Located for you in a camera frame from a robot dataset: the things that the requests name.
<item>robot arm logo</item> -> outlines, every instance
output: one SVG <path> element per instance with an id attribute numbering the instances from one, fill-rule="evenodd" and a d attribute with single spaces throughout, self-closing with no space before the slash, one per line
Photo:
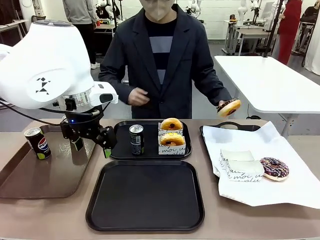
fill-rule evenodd
<path id="1" fill-rule="evenodd" d="M 46 92 L 46 94 L 49 95 L 48 91 L 44 88 L 44 86 L 45 86 L 47 83 L 50 83 L 51 81 L 46 81 L 46 79 L 45 79 L 44 77 L 37 79 L 37 81 L 39 81 L 39 80 L 42 81 L 42 83 L 41 83 L 42 87 L 41 87 L 40 90 L 36 90 L 35 93 L 37 94 L 37 93 L 39 93 L 39 92 Z"/>

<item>black tray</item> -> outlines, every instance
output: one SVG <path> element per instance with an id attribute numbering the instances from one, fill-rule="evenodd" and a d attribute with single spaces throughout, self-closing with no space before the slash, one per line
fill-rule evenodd
<path id="1" fill-rule="evenodd" d="M 238 130 L 248 131 L 248 132 L 255 132 L 258 129 L 260 129 L 260 126 L 257 126 L 257 125 L 241 125 L 241 124 L 238 124 L 238 123 L 233 122 L 233 121 L 225 121 L 225 122 L 222 122 L 222 123 L 220 123 L 218 125 L 209 126 L 209 127 L 221 128 L 222 126 L 225 126 L 225 125 L 233 125 L 233 126 L 236 126 Z M 206 152 L 208 153 L 208 156 L 209 156 L 209 151 L 208 151 L 208 148 L 207 148 L 207 145 L 206 145 L 206 141 L 205 141 L 205 136 L 204 136 L 204 126 L 200 127 L 200 132 L 201 132 L 201 136 L 202 136 L 202 139 L 203 139 L 203 142 L 204 142 L 204 146 L 205 146 Z"/>
<path id="2" fill-rule="evenodd" d="M 183 122 L 183 136 L 185 139 L 185 154 L 184 155 L 159 155 L 158 154 L 158 123 L 162 121 L 143 121 L 143 120 L 130 120 L 122 121 L 114 126 L 114 132 L 118 143 L 111 151 L 111 157 L 117 160 L 155 160 L 155 159 L 185 159 L 192 152 L 192 145 L 187 125 Z M 143 126 L 144 136 L 144 154 L 134 156 L 132 154 L 132 146 L 130 143 L 129 128 L 132 125 Z"/>
<path id="3" fill-rule="evenodd" d="M 195 168 L 180 160 L 112 161 L 97 179 L 86 221 L 96 231 L 191 231 L 205 216 Z"/>

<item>glazed donut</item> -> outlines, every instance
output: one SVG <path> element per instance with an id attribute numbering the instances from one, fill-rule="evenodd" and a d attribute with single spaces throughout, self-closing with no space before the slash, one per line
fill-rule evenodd
<path id="1" fill-rule="evenodd" d="M 272 157 L 264 157 L 260 160 L 264 168 L 264 176 L 268 179 L 274 181 L 283 181 L 289 175 L 289 168 L 288 166 L 275 158 Z"/>
<path id="2" fill-rule="evenodd" d="M 241 101 L 239 99 L 232 99 L 225 101 L 221 106 L 217 106 L 218 115 L 220 117 L 227 117 L 233 114 L 241 106 Z"/>
<path id="3" fill-rule="evenodd" d="M 180 130 L 183 128 L 182 123 L 176 119 L 176 118 L 168 118 L 166 120 L 163 120 L 161 123 L 160 128 L 162 130 L 168 130 L 168 131 L 174 131 L 174 130 Z"/>
<path id="4" fill-rule="evenodd" d="M 185 140 L 178 133 L 170 132 L 161 137 L 160 144 L 164 146 L 181 146 L 185 144 Z"/>

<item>donut box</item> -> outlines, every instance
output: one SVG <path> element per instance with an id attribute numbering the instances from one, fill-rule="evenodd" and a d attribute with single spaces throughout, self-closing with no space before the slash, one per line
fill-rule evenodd
<path id="1" fill-rule="evenodd" d="M 219 162 L 230 181 L 260 182 L 265 173 L 261 162 L 250 151 L 221 150 Z"/>
<path id="2" fill-rule="evenodd" d="M 169 133 L 179 134 L 179 135 L 183 136 L 184 129 L 182 127 L 182 129 L 179 129 L 179 130 L 163 130 L 163 129 L 161 129 L 161 123 L 159 122 L 159 124 L 158 124 L 158 137 L 162 137 L 163 135 L 169 134 Z"/>
<path id="3" fill-rule="evenodd" d="M 161 145 L 161 136 L 158 137 L 159 144 L 159 155 L 185 155 L 186 154 L 186 144 L 180 146 L 165 146 Z"/>

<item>dark blazer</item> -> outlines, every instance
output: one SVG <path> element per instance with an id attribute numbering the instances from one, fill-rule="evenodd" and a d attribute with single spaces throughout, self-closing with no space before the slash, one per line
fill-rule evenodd
<path id="1" fill-rule="evenodd" d="M 178 5 L 174 4 L 172 8 L 177 11 L 177 24 L 162 86 L 145 25 L 144 9 L 119 25 L 101 64 L 99 80 L 109 82 L 122 102 L 128 103 L 128 96 L 136 87 L 148 92 L 150 102 L 132 107 L 134 119 L 192 118 L 192 79 L 213 105 L 231 99 L 214 70 L 204 26 Z M 126 66 L 129 86 L 121 84 Z"/>

